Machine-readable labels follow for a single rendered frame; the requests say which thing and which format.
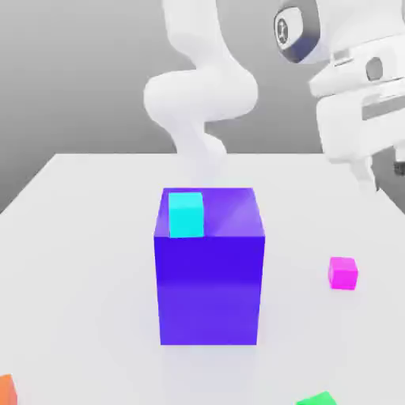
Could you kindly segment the large purple box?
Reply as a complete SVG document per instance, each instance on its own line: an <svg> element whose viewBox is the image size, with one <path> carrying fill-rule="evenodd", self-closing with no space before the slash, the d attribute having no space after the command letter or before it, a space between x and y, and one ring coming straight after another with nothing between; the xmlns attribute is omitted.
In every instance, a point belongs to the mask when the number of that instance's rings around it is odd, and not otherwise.
<svg viewBox="0 0 405 405"><path fill-rule="evenodd" d="M200 188L204 236L169 235L164 188L153 235L163 345L255 345L265 232L251 188Z"/></svg>

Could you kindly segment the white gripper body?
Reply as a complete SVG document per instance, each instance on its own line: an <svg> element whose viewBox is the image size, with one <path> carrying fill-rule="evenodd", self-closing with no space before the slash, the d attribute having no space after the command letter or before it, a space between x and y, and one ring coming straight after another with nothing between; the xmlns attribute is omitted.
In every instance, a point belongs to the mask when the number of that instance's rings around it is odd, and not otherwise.
<svg viewBox="0 0 405 405"><path fill-rule="evenodd" d="M394 147L405 160L405 82L386 82L325 97L316 106L322 150L352 162Z"/></svg>

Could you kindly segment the small cyan cube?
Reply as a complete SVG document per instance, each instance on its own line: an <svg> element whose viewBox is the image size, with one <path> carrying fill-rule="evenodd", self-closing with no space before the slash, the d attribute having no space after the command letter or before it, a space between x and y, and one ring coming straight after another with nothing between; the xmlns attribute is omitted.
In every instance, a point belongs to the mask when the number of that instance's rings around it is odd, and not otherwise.
<svg viewBox="0 0 405 405"><path fill-rule="evenodd" d="M168 225L171 238L204 236L204 205L201 192L168 194Z"/></svg>

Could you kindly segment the small magenta cube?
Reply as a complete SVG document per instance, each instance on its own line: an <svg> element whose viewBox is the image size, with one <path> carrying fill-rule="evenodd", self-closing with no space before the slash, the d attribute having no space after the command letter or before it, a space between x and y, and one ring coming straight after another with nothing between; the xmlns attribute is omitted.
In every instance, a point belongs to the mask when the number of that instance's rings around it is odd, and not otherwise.
<svg viewBox="0 0 405 405"><path fill-rule="evenodd" d="M333 290L355 290L358 268L350 257L331 257L328 268L328 281Z"/></svg>

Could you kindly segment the small green cube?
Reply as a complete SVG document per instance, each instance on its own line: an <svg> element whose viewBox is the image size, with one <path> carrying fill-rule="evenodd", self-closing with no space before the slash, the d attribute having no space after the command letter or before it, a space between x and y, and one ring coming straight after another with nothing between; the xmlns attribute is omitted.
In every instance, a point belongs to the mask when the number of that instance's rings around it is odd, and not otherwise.
<svg viewBox="0 0 405 405"><path fill-rule="evenodd" d="M314 396L301 399L295 405L337 405L335 399L328 391L318 393Z"/></svg>

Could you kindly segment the small orange cube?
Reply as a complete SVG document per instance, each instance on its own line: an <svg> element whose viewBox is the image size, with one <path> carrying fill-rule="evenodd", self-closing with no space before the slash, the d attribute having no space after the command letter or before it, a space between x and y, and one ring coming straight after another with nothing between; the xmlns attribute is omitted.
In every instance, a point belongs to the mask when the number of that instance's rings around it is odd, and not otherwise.
<svg viewBox="0 0 405 405"><path fill-rule="evenodd" d="M17 392L11 374L0 376L0 405L17 405Z"/></svg>

